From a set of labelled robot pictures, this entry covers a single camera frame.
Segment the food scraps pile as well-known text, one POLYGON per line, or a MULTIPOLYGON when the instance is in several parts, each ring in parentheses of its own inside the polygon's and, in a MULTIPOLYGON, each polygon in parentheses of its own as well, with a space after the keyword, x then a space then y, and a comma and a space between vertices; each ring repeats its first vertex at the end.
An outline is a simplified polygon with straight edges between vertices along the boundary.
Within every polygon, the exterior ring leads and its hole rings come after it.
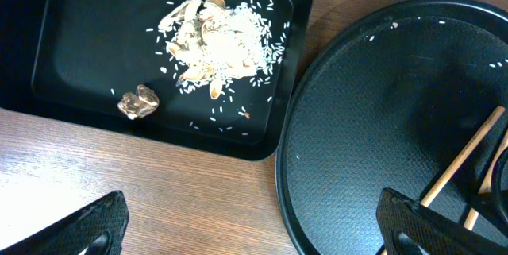
POLYGON ((241 141, 267 131, 287 55, 288 0, 168 0, 140 38, 160 104, 151 119, 241 141))

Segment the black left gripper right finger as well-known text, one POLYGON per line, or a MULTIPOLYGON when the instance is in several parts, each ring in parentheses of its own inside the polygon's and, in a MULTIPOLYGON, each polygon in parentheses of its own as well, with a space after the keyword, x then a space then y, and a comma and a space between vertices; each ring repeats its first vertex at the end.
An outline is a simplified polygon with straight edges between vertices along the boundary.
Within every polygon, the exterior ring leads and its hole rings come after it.
POLYGON ((384 188, 376 219, 389 254, 507 254, 507 248, 384 188))

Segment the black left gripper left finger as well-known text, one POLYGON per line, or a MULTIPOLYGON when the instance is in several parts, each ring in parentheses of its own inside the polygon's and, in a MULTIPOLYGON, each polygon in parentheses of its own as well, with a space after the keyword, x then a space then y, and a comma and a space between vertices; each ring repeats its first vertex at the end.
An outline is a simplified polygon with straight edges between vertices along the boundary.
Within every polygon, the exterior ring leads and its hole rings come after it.
POLYGON ((2 254, 119 254, 129 223, 122 191, 112 191, 2 254))

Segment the wooden chopstick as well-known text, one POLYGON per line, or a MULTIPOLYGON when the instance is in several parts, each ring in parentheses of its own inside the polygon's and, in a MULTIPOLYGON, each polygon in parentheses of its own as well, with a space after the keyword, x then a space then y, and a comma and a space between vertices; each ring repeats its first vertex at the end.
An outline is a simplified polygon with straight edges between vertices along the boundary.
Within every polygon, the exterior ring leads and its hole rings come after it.
POLYGON ((437 182, 429 189, 429 191, 427 191, 423 199, 417 203, 420 203, 422 206, 429 208, 430 203, 437 197, 445 185, 455 175, 461 165, 472 154, 481 140, 485 138, 485 136, 492 129, 495 123, 501 118, 504 112, 505 108, 502 106, 498 106, 494 109, 487 120, 480 126, 477 132, 475 132, 471 140, 469 140, 469 142, 464 146, 464 148, 460 151, 452 163, 441 174, 437 182))
MULTIPOLYGON (((502 153, 507 148, 507 137, 508 137, 508 133, 505 133, 493 159, 491 160, 491 163, 490 163, 490 166, 487 170, 487 173, 483 178, 482 184, 481 184, 479 191, 478 191, 478 195, 486 194, 491 191, 491 180, 492 180, 493 170, 494 170, 496 163, 498 162, 499 157, 502 155, 502 153)), ((464 221, 463 227, 465 227, 468 230, 473 230, 478 217, 479 217, 479 212, 476 211, 473 207, 471 207, 468 212, 468 215, 464 221)))

